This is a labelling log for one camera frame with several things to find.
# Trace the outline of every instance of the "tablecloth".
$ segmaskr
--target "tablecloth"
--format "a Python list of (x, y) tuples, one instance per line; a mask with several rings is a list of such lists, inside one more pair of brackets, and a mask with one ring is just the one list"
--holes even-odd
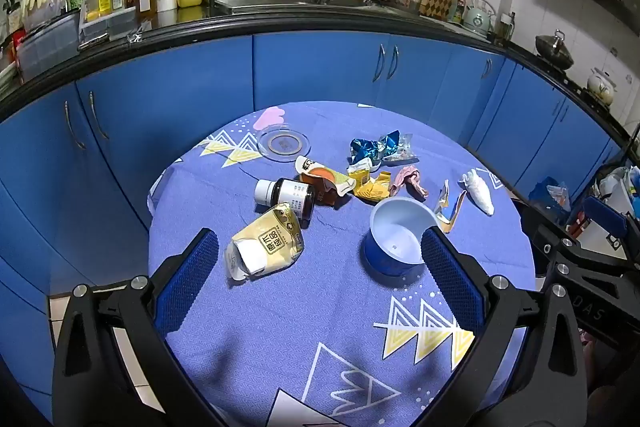
[[(489, 275), (500, 273), (519, 288), (534, 289), (530, 244), (507, 191), (460, 145), (380, 108), (289, 103), (225, 125), (154, 184), (149, 273), (182, 252), (203, 227), (217, 233), (221, 246), (220, 261), (167, 342), (203, 396), (240, 425), (289, 425), (277, 418), (291, 411), (303, 420), (301, 427), (410, 425), (446, 383), (473, 336), (456, 324), (427, 269), (393, 282), (371, 272), (362, 253), (371, 204), (350, 196), (338, 209), (316, 206), (295, 264), (241, 285), (226, 279), (223, 248), (259, 215), (255, 178), (296, 175), (293, 163), (273, 162), (258, 152), (259, 130), (280, 122), (309, 138), (310, 158), (342, 171), (351, 139), (377, 139), (396, 129), (412, 133), (430, 208), (446, 178), (455, 201), (462, 174), (476, 168), (490, 188), (495, 214), (488, 217), (465, 201), (448, 237)], [(383, 169), (393, 179), (399, 167)], [(406, 188), (400, 195), (407, 196)], [(514, 334), (485, 402), (499, 395), (522, 334)]]

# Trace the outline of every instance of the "blue bowl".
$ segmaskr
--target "blue bowl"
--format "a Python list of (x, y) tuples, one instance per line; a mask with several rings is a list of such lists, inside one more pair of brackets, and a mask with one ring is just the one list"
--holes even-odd
[(371, 211), (364, 255), (371, 267), (384, 275), (405, 275), (424, 263), (422, 234), (437, 225), (436, 216), (419, 201), (386, 198)]

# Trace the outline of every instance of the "bottle cap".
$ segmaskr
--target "bottle cap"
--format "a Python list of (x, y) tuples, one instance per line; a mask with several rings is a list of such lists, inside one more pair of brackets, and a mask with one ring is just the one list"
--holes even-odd
[(257, 204), (263, 206), (271, 206), (271, 196), (275, 182), (269, 180), (258, 180), (255, 185), (254, 200)]

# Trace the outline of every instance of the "crumpled white tissue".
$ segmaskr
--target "crumpled white tissue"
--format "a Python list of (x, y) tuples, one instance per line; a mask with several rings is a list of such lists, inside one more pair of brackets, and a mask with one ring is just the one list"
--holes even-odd
[(493, 216), (494, 204), (491, 202), (489, 187), (478, 175), (476, 170), (471, 169), (466, 174), (462, 174), (462, 181), (464, 182), (469, 195), (476, 202), (476, 205), (480, 207), (480, 210), (487, 214), (487, 216)]

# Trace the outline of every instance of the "brown medicine bottle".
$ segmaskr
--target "brown medicine bottle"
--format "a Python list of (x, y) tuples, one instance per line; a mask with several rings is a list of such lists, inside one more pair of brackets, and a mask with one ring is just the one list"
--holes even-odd
[(254, 192), (255, 202), (272, 207), (278, 203), (289, 203), (298, 219), (311, 220), (316, 201), (316, 190), (303, 182), (280, 178), (276, 182), (258, 180)]

